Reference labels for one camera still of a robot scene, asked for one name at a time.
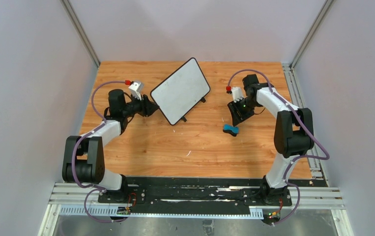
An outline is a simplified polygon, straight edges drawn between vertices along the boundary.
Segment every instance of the black mounting plate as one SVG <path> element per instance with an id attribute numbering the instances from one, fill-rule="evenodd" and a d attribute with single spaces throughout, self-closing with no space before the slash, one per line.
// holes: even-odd
<path id="1" fill-rule="evenodd" d="M 128 186 L 128 195 L 131 193 L 135 193 L 137 196 L 137 205 L 145 203 L 145 195 L 146 189 L 141 188 L 138 186 Z M 121 196 L 122 193 L 119 193 L 115 196 L 115 192 L 113 190 L 108 190 L 106 193 L 99 195 L 98 202 L 99 203 L 128 203 L 129 196 L 126 196 L 124 200 L 119 200 L 118 196 Z"/>

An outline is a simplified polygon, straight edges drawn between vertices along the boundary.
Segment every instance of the wooden floor surface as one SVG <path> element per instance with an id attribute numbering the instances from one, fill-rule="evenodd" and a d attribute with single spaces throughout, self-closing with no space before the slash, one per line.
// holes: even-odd
<path id="1" fill-rule="evenodd" d="M 139 80 L 145 84 L 142 94 L 149 96 L 154 87 L 183 63 L 103 61 L 94 88 L 106 81 Z M 276 153 L 275 119 L 264 111 L 241 123 L 237 137 L 223 133 L 223 125 L 231 124 L 227 104 L 232 96 L 226 94 L 225 87 L 234 72 L 251 68 L 265 73 L 277 91 L 290 100 L 281 64 L 209 61 L 199 64 L 210 85 L 206 103 L 198 103 L 185 116 L 187 122 L 180 121 L 175 126 L 159 110 L 148 118 L 136 115 L 125 132 L 104 148 L 106 168 L 127 176 L 260 178 L 267 174 Z M 237 75 L 232 86 L 243 87 L 241 80 L 247 74 L 251 73 Z M 129 92 L 122 84 L 102 87 L 94 100 L 99 111 L 108 106 L 108 92 L 112 89 Z M 81 133 L 88 132 L 100 121 L 89 101 Z M 311 178 L 306 158 L 296 164 L 291 178 Z"/>

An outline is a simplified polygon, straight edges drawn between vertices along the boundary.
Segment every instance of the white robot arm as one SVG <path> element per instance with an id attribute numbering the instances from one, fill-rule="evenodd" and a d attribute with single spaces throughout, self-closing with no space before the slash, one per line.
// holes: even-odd
<path id="1" fill-rule="evenodd" d="M 121 89 L 110 91 L 109 107 L 104 112 L 101 124 L 82 136 L 67 138 L 62 168 L 64 181 L 76 182 L 78 185 L 80 182 L 86 182 L 98 188 L 121 192 L 122 198 L 127 196 L 128 184 L 125 176 L 105 168 L 103 147 L 125 131 L 128 118 L 135 114 L 148 117 L 158 109 L 147 95 L 140 94 L 143 87 L 141 82 L 132 82 L 129 86 L 131 96 Z M 125 95 L 130 97 L 130 102 L 125 101 Z M 77 156 L 84 154 L 87 155 L 87 160 L 77 159 Z"/>
<path id="2" fill-rule="evenodd" d="M 292 160 L 313 148 L 314 142 L 301 128 L 293 131 L 293 125 L 299 125 L 289 107 L 294 109 L 305 126 L 313 133 L 312 112 L 308 108 L 299 108 L 291 103 L 284 103 L 276 89 L 260 83 L 257 76 L 248 75 L 243 79 L 247 96 L 244 97 L 240 87 L 231 88 L 233 101 L 228 104 L 232 115 L 232 124 L 237 126 L 254 115 L 255 107 L 265 107 L 275 118 L 276 128 L 274 144 L 277 150 L 273 165 L 264 177 L 262 196 L 277 199 L 287 188 L 286 181 L 295 163 Z"/>

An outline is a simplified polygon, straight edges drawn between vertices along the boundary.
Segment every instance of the aluminum frame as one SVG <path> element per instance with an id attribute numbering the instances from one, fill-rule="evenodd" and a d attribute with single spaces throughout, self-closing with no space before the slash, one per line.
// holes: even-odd
<path id="1" fill-rule="evenodd" d="M 82 24 L 80 24 L 79 18 L 77 17 L 73 6 L 70 3 L 70 0 L 60 0 L 61 4 L 64 7 L 64 10 L 66 11 L 67 15 L 70 18 L 71 23 L 73 24 L 74 28 L 77 31 L 77 34 L 79 35 L 80 39 L 82 40 L 83 44 L 85 45 L 87 52 L 89 53 L 89 56 L 92 58 L 93 63 L 99 68 L 100 66 L 100 60 L 95 52 L 95 49 L 93 48 L 92 44 L 89 41 L 89 38 L 87 37 L 85 30 L 83 29 Z"/>

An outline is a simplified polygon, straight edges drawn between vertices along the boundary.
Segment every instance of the floor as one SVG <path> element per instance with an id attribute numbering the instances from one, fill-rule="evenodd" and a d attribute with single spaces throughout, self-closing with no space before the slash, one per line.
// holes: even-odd
<path id="1" fill-rule="evenodd" d="M 101 63 L 94 88 L 112 80 L 139 80 L 144 83 L 143 94 L 150 91 L 182 61 L 104 61 Z M 148 118 L 136 115 L 125 132 L 105 148 L 105 165 L 109 170 L 127 176 L 168 177 L 244 177 L 261 178 L 270 170 L 276 150 L 273 137 L 275 119 L 268 112 L 253 116 L 238 125 L 239 134 L 223 133 L 225 123 L 231 124 L 227 104 L 232 96 L 226 94 L 231 75 L 245 68 L 265 73 L 277 91 L 290 100 L 282 66 L 279 62 L 199 62 L 210 85 L 205 103 L 199 103 L 185 117 L 187 122 L 171 126 L 158 110 Z M 243 72 L 232 86 L 242 87 Z M 95 96 L 95 106 L 108 107 L 108 92 L 128 88 L 121 84 L 102 87 Z M 90 102 L 81 133 L 100 123 Z M 311 178 L 306 159 L 301 159 L 291 178 Z"/>

